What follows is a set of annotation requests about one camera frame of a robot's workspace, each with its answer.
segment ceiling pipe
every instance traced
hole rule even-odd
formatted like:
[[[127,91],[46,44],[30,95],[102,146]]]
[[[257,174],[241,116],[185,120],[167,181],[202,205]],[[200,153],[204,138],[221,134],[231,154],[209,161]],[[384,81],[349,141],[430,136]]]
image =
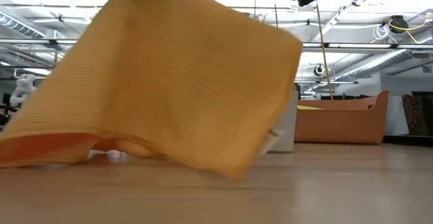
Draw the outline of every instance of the ceiling pipe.
[[[331,28],[334,27],[340,21],[341,15],[346,13],[346,12],[349,12],[350,10],[353,9],[353,7],[354,7],[354,5],[352,5],[352,4],[341,7],[337,11],[337,13],[334,15],[334,17],[332,17],[325,25],[323,25],[322,33],[326,34],[328,31],[330,31]],[[318,32],[313,38],[311,38],[310,42],[314,42],[314,41],[317,41],[319,39],[320,39],[320,32]]]
[[[80,15],[81,17],[83,17],[83,19],[85,21],[87,21],[88,23],[91,22],[91,19],[87,16],[84,15],[84,13],[80,12],[80,10],[77,9],[77,7],[70,1],[70,0],[64,0],[65,2],[67,2],[69,4],[69,7],[74,10],[78,15]]]
[[[433,41],[433,28],[424,31],[421,34],[415,35],[414,37],[419,44],[430,44]],[[402,42],[402,44],[411,42],[412,39],[406,39]],[[339,81],[351,77],[360,77],[366,74],[378,72],[382,69],[407,61],[411,58],[415,57],[410,49],[399,49],[381,55],[373,55],[331,76],[331,81]],[[316,89],[320,86],[322,85],[316,85],[309,88],[309,90]]]
[[[17,18],[9,10],[0,6],[0,25],[10,28],[22,35],[34,39],[45,38],[44,30],[35,28],[34,25],[25,22],[21,18]]]
[[[54,62],[52,62],[52,61],[46,60],[45,58],[40,58],[37,55],[33,55],[33,54],[31,54],[31,53],[29,53],[27,51],[23,51],[23,50],[21,50],[21,49],[19,49],[17,47],[14,47],[13,45],[2,44],[1,46],[5,47],[9,51],[15,52],[15,53],[19,54],[20,56],[25,57],[28,60],[32,60],[34,62],[42,62],[44,64],[49,64],[49,65],[54,64]]]
[[[38,66],[38,64],[32,60],[21,55],[13,55],[10,53],[0,53],[0,62],[6,62],[13,66]]]
[[[421,64],[415,64],[415,65],[412,65],[412,66],[409,66],[409,67],[406,67],[406,68],[401,68],[401,69],[389,72],[386,75],[388,75],[388,76],[397,75],[397,74],[404,73],[404,72],[407,72],[407,71],[410,71],[410,70],[413,70],[413,69],[416,69],[416,68],[420,68],[422,66],[430,65],[432,63],[433,63],[433,61],[423,62]]]

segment yellow cloth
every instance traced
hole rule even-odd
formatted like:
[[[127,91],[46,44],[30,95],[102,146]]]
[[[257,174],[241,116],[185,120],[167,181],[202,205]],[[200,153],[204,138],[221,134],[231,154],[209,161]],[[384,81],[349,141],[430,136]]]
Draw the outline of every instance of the yellow cloth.
[[[0,167],[164,155],[241,177],[301,43],[213,0],[109,0],[0,138]]]

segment ceiling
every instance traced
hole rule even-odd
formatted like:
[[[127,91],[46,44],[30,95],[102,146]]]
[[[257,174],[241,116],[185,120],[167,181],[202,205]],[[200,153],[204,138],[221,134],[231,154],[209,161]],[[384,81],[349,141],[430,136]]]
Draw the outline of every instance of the ceiling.
[[[23,22],[32,24],[35,28],[43,30],[56,30],[63,34],[65,39],[77,39],[85,31],[87,25],[98,13],[101,6],[107,0],[0,0],[0,5],[7,8]],[[279,27],[287,29],[301,41],[312,41],[319,34],[317,26],[316,2],[299,7],[294,0],[215,0],[228,7],[233,7],[240,12],[249,12],[251,16],[256,14],[260,21],[275,25],[275,12],[272,8],[277,6],[277,18]],[[378,31],[377,26],[383,21],[389,21],[392,15],[402,15],[408,21],[409,27],[423,27],[412,31],[413,35],[422,33],[433,26],[433,23],[424,22],[430,9],[433,9],[431,0],[364,0],[357,6],[351,6],[352,0],[319,0],[321,20],[323,25],[334,19],[338,11],[341,12],[338,21],[324,34],[325,42],[337,43],[400,43],[407,42],[409,35],[389,33],[382,39],[375,38]],[[0,38],[23,38],[13,30],[0,26]],[[31,54],[41,56],[46,60],[53,60],[54,53],[33,52]],[[349,67],[351,64],[361,61],[370,56],[364,53],[327,53],[326,60],[331,68],[331,73]],[[412,62],[400,63],[398,66],[387,68],[385,72],[396,70],[402,66],[410,66]],[[313,67],[323,64],[322,53],[304,52],[297,79],[321,80],[313,74]],[[399,77],[419,76],[421,68],[413,69],[399,74]],[[431,74],[422,74],[428,79],[433,78]]]

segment white box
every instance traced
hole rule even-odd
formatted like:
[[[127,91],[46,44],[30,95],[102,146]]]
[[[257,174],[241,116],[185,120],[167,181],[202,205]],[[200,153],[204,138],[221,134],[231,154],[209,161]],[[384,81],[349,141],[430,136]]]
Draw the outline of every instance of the white box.
[[[293,152],[297,110],[298,92],[293,90],[287,108],[265,139],[267,143],[262,154],[269,152]]]

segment metal rod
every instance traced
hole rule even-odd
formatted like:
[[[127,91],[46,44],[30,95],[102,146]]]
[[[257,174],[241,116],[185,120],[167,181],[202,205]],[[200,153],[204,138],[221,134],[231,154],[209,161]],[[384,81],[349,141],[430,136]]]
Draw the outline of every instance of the metal rod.
[[[256,0],[254,0],[254,22],[256,22]]]
[[[326,71],[326,80],[327,80],[327,85],[329,87],[329,94],[331,95],[331,100],[334,100],[334,95],[332,95],[331,81],[329,80],[329,71],[327,69],[327,63],[326,63],[325,44],[323,42],[322,25],[321,25],[321,21],[320,21],[319,2],[317,1],[316,4],[317,4],[317,19],[319,21],[320,41],[322,44],[322,52],[323,52],[323,63],[325,64],[325,71]]]
[[[15,81],[19,79],[20,77],[10,77],[10,78],[0,78],[0,81]],[[36,80],[45,79],[45,77],[36,77]]]
[[[4,7],[10,7],[10,8],[70,8],[68,5],[37,5],[37,4],[2,4]],[[94,5],[76,5],[76,8],[95,8]],[[228,8],[233,9],[252,9],[253,7],[238,7],[238,6],[227,6]],[[258,7],[258,9],[272,9],[274,10],[274,7]],[[278,7],[278,10],[290,10],[295,11],[295,7]]]
[[[326,81],[295,80],[294,83],[326,84]],[[356,85],[358,81],[331,81],[333,85]]]
[[[274,4],[274,6],[275,6],[275,23],[277,24],[277,28],[278,28],[277,4]]]
[[[38,68],[38,69],[53,69],[52,66],[0,66],[0,69],[24,69],[24,68]]]
[[[10,45],[74,45],[78,40],[76,39],[0,39],[0,44]],[[342,53],[385,53],[388,51],[395,51],[400,49],[410,49],[412,51],[420,51],[424,53],[433,52],[433,44],[371,44],[371,43],[323,43],[326,52],[342,52]],[[322,52],[322,43],[304,42],[304,51],[308,52]],[[25,49],[16,48],[19,51],[26,51]],[[43,49],[31,50],[34,52],[48,52],[48,53],[64,53],[67,51],[50,51]]]

